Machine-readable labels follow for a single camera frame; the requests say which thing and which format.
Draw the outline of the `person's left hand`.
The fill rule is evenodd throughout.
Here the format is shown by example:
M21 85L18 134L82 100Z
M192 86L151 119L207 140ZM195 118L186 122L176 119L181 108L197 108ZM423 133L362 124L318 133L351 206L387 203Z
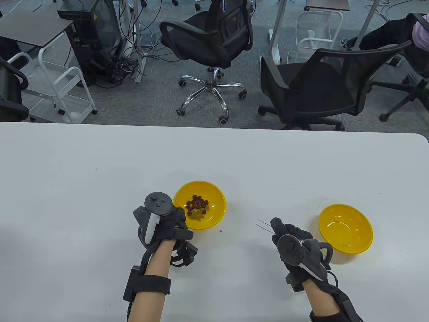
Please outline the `person's left hand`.
M175 240L174 251L186 241L192 240L193 236L194 233L187 228L186 215L182 207L176 207L168 215L160 217L160 222L155 225L155 231L150 242L145 242L145 233L140 233L140 239L144 246L164 240Z

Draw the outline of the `person's right hand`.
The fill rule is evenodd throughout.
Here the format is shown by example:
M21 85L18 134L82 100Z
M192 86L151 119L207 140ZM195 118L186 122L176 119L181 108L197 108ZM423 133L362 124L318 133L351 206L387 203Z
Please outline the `person's right hand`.
M286 283L294 292L304 291L304 282L312 280L322 291L335 294L335 287L328 283L332 245L292 224L283 224L279 218L272 219L270 225L274 231L272 240L288 270Z

